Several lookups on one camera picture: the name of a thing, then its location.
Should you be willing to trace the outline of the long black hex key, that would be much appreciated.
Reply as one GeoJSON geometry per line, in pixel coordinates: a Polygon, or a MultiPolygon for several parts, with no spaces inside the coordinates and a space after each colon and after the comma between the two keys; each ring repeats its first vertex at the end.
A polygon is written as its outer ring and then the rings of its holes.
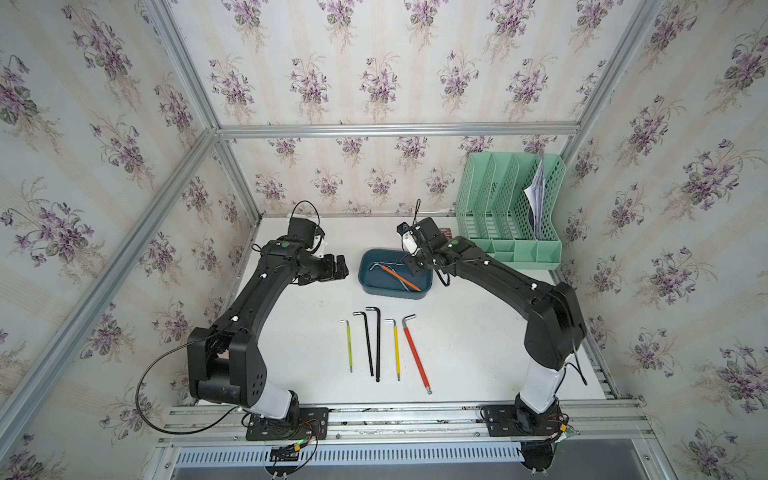
{"type": "Polygon", "coordinates": [[[376,315],[376,354],[374,360],[374,378],[378,383],[381,380],[381,327],[382,327],[382,314],[379,307],[367,306],[365,308],[367,312],[373,312],[376,315]]]}

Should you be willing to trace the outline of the yellow handled hex key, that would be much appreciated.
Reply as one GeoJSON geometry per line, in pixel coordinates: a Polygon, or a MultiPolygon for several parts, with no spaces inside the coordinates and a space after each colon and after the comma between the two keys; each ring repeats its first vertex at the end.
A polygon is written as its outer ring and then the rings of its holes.
{"type": "Polygon", "coordinates": [[[401,381],[401,362],[400,362],[400,351],[399,351],[400,350],[399,349],[399,331],[398,331],[397,321],[393,318],[386,318],[384,319],[384,322],[392,325],[395,372],[396,372],[396,379],[398,382],[400,382],[401,381]]]}

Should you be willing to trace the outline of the red handled hex key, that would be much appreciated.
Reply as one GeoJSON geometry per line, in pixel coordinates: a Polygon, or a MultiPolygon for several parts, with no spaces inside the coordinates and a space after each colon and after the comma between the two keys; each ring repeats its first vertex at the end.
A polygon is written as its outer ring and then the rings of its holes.
{"type": "Polygon", "coordinates": [[[422,381],[422,384],[424,386],[424,389],[425,389],[425,391],[427,392],[428,395],[431,395],[432,394],[431,384],[429,382],[429,378],[428,378],[428,376],[426,374],[426,371],[425,371],[423,363],[421,361],[418,349],[416,347],[415,341],[413,339],[413,336],[412,336],[410,328],[409,328],[409,322],[414,320],[414,319],[416,319],[416,318],[417,318],[416,314],[409,314],[409,315],[406,315],[402,319],[403,332],[404,332],[406,340],[408,342],[410,352],[411,352],[412,357],[414,359],[414,362],[415,362],[416,368],[418,370],[418,373],[419,373],[420,379],[422,381]]]}

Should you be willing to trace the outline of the orange handled hex key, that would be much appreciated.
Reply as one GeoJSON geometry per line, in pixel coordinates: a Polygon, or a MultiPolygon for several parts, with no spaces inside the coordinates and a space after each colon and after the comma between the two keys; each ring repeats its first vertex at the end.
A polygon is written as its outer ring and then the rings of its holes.
{"type": "Polygon", "coordinates": [[[415,292],[420,292],[421,291],[421,289],[417,285],[415,285],[413,282],[410,282],[409,280],[404,278],[402,275],[398,274],[395,270],[393,270],[393,269],[391,269],[391,268],[389,268],[389,267],[387,267],[385,265],[381,265],[380,268],[383,271],[385,271],[386,273],[388,273],[390,276],[392,276],[395,279],[397,279],[407,290],[415,291],[415,292]]]}

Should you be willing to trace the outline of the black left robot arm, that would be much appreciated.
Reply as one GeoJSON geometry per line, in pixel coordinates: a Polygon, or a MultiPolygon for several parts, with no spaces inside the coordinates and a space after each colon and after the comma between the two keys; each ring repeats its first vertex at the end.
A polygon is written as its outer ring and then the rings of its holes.
{"type": "Polygon", "coordinates": [[[232,304],[211,326],[191,332],[186,356],[192,398],[241,407],[291,426],[299,423],[298,395],[268,379],[259,339],[288,286],[343,280],[349,275],[343,255],[318,257],[312,250],[287,238],[263,245],[253,275],[232,304]]]}

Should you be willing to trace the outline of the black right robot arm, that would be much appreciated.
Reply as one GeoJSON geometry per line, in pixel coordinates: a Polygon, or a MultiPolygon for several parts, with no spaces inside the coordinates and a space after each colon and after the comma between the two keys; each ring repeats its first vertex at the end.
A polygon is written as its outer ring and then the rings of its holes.
{"type": "Polygon", "coordinates": [[[433,270],[467,280],[527,322],[523,344],[530,364],[516,402],[535,414],[549,410],[556,401],[567,361],[577,358],[587,335],[575,290],[565,282],[541,284],[465,237],[447,238],[430,217],[412,224],[403,222],[397,233],[412,275],[433,270]]]}

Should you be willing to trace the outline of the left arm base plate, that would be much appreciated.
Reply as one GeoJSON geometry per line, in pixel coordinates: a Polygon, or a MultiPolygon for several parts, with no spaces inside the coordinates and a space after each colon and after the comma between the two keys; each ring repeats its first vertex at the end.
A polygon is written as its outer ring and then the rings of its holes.
{"type": "Polygon", "coordinates": [[[324,440],[327,436],[328,408],[301,407],[295,419],[269,419],[246,414],[241,424],[248,441],[324,440]]]}

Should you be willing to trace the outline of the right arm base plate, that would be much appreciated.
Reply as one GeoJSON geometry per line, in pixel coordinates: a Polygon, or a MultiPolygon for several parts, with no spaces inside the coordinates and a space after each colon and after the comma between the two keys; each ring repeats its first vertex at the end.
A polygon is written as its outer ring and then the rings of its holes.
{"type": "Polygon", "coordinates": [[[544,413],[536,413],[524,404],[485,405],[480,417],[491,437],[559,438],[567,431],[570,417],[555,402],[544,413]]]}

